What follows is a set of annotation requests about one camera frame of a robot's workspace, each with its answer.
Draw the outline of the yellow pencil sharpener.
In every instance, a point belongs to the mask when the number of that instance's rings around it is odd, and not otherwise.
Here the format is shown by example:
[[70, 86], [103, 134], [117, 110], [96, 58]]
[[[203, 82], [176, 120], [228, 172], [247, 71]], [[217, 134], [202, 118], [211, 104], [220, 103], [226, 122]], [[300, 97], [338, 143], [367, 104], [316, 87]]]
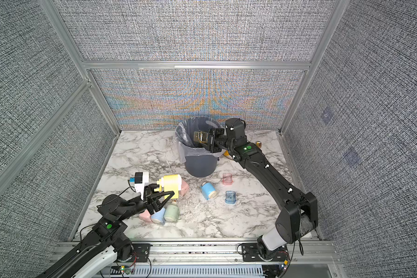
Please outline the yellow pencil sharpener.
[[174, 195], [171, 197], [172, 199], [179, 198], [179, 192], [182, 189], [182, 177], [179, 174], [163, 176], [160, 178], [156, 185], [157, 188], [154, 189], [155, 192], [168, 192], [173, 191]]

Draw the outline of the dark grey trash bin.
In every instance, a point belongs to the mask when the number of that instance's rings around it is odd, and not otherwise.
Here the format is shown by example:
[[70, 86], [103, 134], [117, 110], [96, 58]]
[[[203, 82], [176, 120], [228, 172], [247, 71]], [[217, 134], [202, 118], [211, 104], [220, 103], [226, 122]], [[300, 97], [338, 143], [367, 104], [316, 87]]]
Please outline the dark grey trash bin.
[[190, 156], [190, 157], [187, 157], [186, 162], [183, 164], [185, 166], [185, 169], [191, 176], [200, 177], [200, 178], [207, 177], [211, 175], [216, 169], [217, 162], [220, 157], [215, 158], [210, 155]]

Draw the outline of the bright blue pencil sharpener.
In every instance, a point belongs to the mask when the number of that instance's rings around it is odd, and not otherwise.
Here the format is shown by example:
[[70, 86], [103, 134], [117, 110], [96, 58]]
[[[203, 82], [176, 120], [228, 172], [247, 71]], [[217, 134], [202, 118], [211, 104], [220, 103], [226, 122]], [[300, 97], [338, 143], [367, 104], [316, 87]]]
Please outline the bright blue pencil sharpener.
[[206, 200], [213, 199], [217, 195], [217, 191], [215, 190], [215, 187], [212, 183], [204, 183], [201, 186], [201, 192]]

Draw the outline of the clear pink shavings tray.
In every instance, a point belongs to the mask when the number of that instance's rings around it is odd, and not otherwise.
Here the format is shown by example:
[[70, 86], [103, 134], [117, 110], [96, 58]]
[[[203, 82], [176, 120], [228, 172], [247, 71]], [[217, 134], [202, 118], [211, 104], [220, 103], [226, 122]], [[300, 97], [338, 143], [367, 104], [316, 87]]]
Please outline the clear pink shavings tray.
[[231, 173], [224, 173], [222, 176], [222, 184], [223, 185], [232, 185], [233, 178]]

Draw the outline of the clear blue shavings tray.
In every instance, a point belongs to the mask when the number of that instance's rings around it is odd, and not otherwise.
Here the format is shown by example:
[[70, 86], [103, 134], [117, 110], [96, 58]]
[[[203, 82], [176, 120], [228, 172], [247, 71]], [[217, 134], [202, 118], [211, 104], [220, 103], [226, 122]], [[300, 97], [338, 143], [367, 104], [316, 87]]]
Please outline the clear blue shavings tray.
[[236, 203], [236, 192], [227, 191], [225, 194], [225, 202], [229, 205], [234, 205]]

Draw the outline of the clear yellow shavings tray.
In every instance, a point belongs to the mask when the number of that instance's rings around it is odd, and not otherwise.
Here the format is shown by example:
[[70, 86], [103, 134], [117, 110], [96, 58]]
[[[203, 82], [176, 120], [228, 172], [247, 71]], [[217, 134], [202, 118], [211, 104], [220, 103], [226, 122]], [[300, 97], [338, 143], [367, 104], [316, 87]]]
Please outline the clear yellow shavings tray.
[[199, 137], [199, 132], [202, 132], [202, 131], [193, 133], [193, 144], [195, 147], [202, 148], [203, 146], [200, 143], [204, 141], [209, 142], [209, 137]]

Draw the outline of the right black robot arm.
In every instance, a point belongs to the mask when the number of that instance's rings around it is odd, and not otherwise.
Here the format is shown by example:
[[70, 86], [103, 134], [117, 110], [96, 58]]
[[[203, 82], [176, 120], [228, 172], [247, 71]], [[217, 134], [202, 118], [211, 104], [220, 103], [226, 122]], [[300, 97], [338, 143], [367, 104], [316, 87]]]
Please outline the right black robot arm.
[[257, 253], [270, 261], [282, 247], [293, 244], [318, 227], [317, 198], [304, 193], [285, 179], [262, 150], [247, 139], [246, 122], [225, 121], [224, 128], [194, 132], [193, 139], [211, 153], [228, 151], [231, 158], [251, 173], [270, 193], [280, 209], [274, 227], [257, 239]]

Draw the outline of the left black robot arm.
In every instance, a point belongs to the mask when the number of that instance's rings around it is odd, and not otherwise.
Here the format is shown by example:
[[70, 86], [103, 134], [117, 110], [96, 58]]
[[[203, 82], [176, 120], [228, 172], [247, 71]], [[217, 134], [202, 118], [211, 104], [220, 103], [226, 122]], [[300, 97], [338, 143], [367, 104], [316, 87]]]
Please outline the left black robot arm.
[[166, 191], [158, 184], [144, 188], [144, 196], [126, 200], [121, 195], [107, 196], [98, 212], [101, 214], [90, 232], [66, 255], [47, 270], [40, 278], [92, 278], [105, 267], [117, 261], [127, 261], [134, 251], [132, 240], [125, 235], [126, 219], [144, 211], [159, 212], [179, 190]]

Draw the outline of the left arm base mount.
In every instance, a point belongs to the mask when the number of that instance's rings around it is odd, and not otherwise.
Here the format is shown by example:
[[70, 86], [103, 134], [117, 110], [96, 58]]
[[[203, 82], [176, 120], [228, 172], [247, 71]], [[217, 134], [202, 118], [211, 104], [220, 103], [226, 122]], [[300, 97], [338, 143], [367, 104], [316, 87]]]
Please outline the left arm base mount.
[[149, 243], [127, 244], [118, 251], [117, 262], [148, 262], [151, 246]]

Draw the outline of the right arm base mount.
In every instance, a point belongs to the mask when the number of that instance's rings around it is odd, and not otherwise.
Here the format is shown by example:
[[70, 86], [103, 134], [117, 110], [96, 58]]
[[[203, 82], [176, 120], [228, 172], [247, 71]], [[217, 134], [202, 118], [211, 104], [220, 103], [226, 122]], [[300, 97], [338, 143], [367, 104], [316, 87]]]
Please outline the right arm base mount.
[[290, 258], [285, 246], [269, 251], [260, 243], [242, 243], [238, 245], [237, 252], [244, 262], [285, 262]]

